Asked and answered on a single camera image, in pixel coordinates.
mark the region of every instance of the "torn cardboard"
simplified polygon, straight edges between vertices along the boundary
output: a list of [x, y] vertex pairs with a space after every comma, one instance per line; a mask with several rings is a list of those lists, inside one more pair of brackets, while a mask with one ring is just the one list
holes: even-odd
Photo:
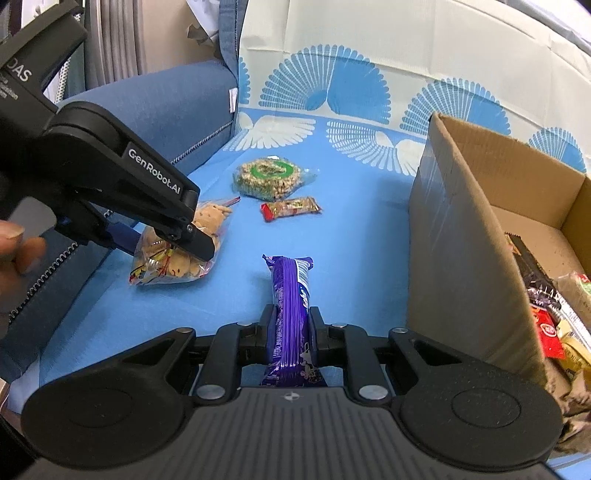
[[410, 328], [546, 386], [504, 232], [551, 277], [591, 270], [591, 180], [484, 128], [434, 114], [410, 197]]

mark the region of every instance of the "red packet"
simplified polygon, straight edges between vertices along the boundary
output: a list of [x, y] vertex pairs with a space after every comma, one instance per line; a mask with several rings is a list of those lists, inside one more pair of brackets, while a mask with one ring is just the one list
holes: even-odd
[[562, 343], [558, 338], [554, 322], [547, 310], [539, 307], [531, 306], [531, 311], [534, 314], [535, 325], [538, 330], [538, 336], [542, 344], [542, 350], [546, 357], [564, 359], [564, 349]]

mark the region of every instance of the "fingernail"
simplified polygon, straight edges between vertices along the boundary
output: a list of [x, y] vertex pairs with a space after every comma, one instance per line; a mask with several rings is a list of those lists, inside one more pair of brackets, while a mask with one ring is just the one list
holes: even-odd
[[27, 275], [29, 273], [31, 273], [32, 271], [38, 269], [41, 266], [41, 259], [40, 258], [36, 258], [35, 260], [33, 260], [29, 266], [27, 267], [27, 269], [24, 271], [24, 275]]
[[9, 240], [22, 235], [24, 231], [25, 229], [16, 223], [0, 222], [0, 236], [8, 238]]

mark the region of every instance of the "purple wrapper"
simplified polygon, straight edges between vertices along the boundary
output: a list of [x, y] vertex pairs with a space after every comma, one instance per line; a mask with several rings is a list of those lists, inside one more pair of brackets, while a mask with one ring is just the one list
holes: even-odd
[[266, 257], [273, 278], [277, 305], [272, 364], [261, 385], [267, 387], [325, 387], [320, 371], [312, 365], [308, 307], [310, 257]]

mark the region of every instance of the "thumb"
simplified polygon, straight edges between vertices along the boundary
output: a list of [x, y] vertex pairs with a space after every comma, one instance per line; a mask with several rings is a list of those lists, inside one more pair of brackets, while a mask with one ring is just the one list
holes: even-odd
[[12, 257], [22, 240], [25, 229], [16, 223], [0, 220], [0, 257]]

